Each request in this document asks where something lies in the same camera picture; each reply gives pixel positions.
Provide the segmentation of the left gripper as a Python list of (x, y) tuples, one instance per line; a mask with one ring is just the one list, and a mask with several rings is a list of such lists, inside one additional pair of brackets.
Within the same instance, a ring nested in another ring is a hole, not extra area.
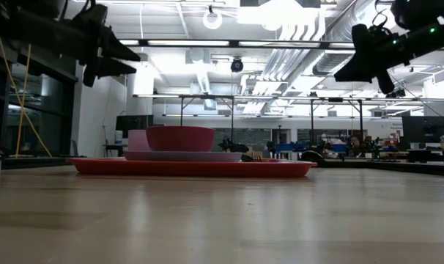
[(84, 85), (92, 87), (97, 77), (136, 73), (136, 69), (130, 65), (112, 58), (100, 57), (99, 50), (103, 38), (103, 53), (106, 56), (127, 61), (140, 60), (140, 56), (122, 44), (112, 32), (111, 27), (106, 27), (103, 21), (71, 21), (70, 25), (83, 35), (79, 41), (82, 55), (79, 56), (78, 61), (85, 67)]

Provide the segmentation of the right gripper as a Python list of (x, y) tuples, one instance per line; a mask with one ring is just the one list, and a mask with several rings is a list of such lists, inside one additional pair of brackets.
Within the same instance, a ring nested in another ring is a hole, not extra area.
[(377, 73), (383, 94), (395, 89), (387, 69), (444, 48), (444, 25), (432, 23), (405, 34), (387, 32), (384, 28), (352, 27), (355, 55), (334, 74), (337, 82), (368, 82)]

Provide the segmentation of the pink plastic cup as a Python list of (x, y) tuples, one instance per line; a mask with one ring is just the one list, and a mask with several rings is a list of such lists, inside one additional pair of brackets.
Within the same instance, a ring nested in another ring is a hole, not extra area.
[(127, 136), (128, 151), (149, 151), (147, 132), (145, 130), (129, 130)]

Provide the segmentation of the red plastic bowl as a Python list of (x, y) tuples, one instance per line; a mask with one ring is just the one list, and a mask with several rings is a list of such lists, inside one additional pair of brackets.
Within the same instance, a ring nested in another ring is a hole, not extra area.
[(146, 129), (153, 151), (209, 152), (215, 129), (197, 126), (154, 126)]

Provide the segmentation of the lilac plastic plate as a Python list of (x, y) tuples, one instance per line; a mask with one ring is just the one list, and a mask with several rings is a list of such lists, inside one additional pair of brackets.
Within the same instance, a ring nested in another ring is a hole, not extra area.
[(126, 151), (128, 161), (187, 161), (187, 162), (239, 162), (241, 153), (181, 152), (181, 151)]

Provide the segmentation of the red plastic tray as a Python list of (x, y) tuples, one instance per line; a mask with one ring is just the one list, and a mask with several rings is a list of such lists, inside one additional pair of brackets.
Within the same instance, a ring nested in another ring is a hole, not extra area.
[(260, 162), (128, 161), (123, 158), (69, 158), (83, 175), (156, 177), (299, 178), (317, 166), (308, 161), (263, 159)]

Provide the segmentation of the black computer monitor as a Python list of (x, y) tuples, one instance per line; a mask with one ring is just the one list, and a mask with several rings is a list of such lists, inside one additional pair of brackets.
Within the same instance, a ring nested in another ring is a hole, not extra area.
[(402, 126), (406, 143), (440, 143), (444, 136), (444, 117), (405, 116)]
[(116, 117), (116, 131), (122, 132), (122, 138), (128, 138), (131, 130), (146, 130), (153, 126), (153, 115), (121, 115)]

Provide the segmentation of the black domed object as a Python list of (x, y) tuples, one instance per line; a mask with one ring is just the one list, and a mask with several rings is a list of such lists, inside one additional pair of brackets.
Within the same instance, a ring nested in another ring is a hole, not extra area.
[(317, 151), (314, 150), (307, 150), (301, 154), (300, 157), (301, 161), (307, 161), (307, 162), (314, 162), (317, 164), (322, 164), (325, 162), (323, 155), (319, 154)]

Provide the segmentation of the blue storage bin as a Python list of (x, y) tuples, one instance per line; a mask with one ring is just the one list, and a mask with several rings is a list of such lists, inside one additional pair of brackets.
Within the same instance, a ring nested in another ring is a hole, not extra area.
[(305, 149), (309, 148), (309, 144), (299, 144), (299, 143), (285, 143), (285, 144), (277, 144), (275, 146), (275, 151), (280, 152), (302, 152)]

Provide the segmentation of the black metal workstation frame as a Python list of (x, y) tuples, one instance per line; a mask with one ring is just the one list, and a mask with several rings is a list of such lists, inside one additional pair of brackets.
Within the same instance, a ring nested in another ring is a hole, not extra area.
[(187, 105), (189, 105), (194, 99), (201, 100), (222, 100), (226, 102), (226, 100), (230, 100), (232, 102), (231, 105), (228, 104), (228, 107), (231, 110), (231, 114), (229, 115), (231, 118), (231, 136), (230, 139), (234, 141), (234, 102), (235, 96), (233, 95), (209, 95), (209, 94), (197, 94), (197, 95), (174, 95), (174, 94), (156, 94), (156, 95), (133, 95), (134, 98), (179, 98), (180, 99), (180, 125), (183, 125), (183, 112)]
[(366, 128), (366, 122), (391, 120), (394, 125), (390, 130), (397, 130), (398, 119), (410, 116), (413, 112), (423, 111), (426, 101), (420, 98), (310, 98), (310, 134), (309, 142), (318, 143), (315, 130), (345, 131), (347, 136), (357, 135), (360, 141), (367, 136), (383, 136), (377, 129)]

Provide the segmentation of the long ceiling light rail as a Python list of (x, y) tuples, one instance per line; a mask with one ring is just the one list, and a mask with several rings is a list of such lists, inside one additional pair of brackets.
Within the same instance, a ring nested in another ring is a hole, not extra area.
[(121, 39), (128, 47), (155, 48), (266, 48), (354, 51), (353, 43), (313, 40), (170, 40), (170, 39)]

